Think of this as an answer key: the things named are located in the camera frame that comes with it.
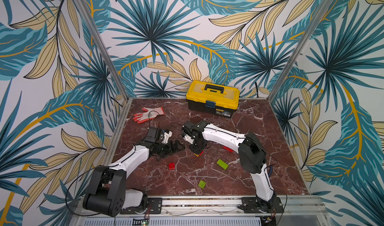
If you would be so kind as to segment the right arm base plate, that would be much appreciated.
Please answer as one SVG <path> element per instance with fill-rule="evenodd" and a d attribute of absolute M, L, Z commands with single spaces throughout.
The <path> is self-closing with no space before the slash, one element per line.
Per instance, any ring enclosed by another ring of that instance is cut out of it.
<path fill-rule="evenodd" d="M 283 213 L 284 205 L 279 197 L 264 201 L 258 197 L 243 197 L 238 209 L 245 214 L 275 214 Z"/>

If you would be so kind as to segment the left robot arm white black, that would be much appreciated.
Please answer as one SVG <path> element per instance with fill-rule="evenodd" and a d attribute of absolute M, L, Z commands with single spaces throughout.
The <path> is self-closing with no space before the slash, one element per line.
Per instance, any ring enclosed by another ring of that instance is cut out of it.
<path fill-rule="evenodd" d="M 95 168 L 83 199 L 83 208 L 110 217 L 122 211 L 148 212 L 148 196 L 139 190 L 127 190 L 127 178 L 150 157 L 162 159 L 183 151 L 185 146 L 180 141 L 170 140 L 172 134 L 170 130 L 150 127 L 147 135 L 122 158 Z"/>

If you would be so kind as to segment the green square lego brick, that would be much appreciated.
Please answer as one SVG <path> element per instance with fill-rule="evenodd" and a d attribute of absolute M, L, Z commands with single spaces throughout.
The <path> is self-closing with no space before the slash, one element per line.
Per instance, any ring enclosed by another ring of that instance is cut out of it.
<path fill-rule="evenodd" d="M 206 182 L 203 181 L 203 180 L 200 180 L 199 183 L 198 183 L 198 186 L 199 186 L 199 188 L 204 189 L 205 186 L 206 186 Z"/>

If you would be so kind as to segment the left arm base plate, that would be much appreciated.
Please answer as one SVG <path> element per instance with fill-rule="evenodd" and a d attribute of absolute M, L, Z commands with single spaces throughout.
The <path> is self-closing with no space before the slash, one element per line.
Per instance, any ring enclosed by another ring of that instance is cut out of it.
<path fill-rule="evenodd" d="M 144 215 L 149 213 L 150 215 L 160 215 L 163 205 L 162 198 L 145 198 L 141 204 L 136 207 L 123 208 L 120 211 L 121 215 Z"/>

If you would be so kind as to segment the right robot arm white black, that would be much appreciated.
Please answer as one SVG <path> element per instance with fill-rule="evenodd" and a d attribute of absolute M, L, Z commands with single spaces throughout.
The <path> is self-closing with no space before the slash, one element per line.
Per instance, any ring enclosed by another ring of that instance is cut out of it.
<path fill-rule="evenodd" d="M 273 209 L 277 199 L 267 172 L 267 152 L 254 133 L 240 134 L 215 126 L 206 121 L 182 126 L 182 136 L 195 154 L 200 154 L 208 142 L 223 145 L 238 153 L 242 168 L 251 174 L 256 188 L 256 208 L 262 213 Z"/>

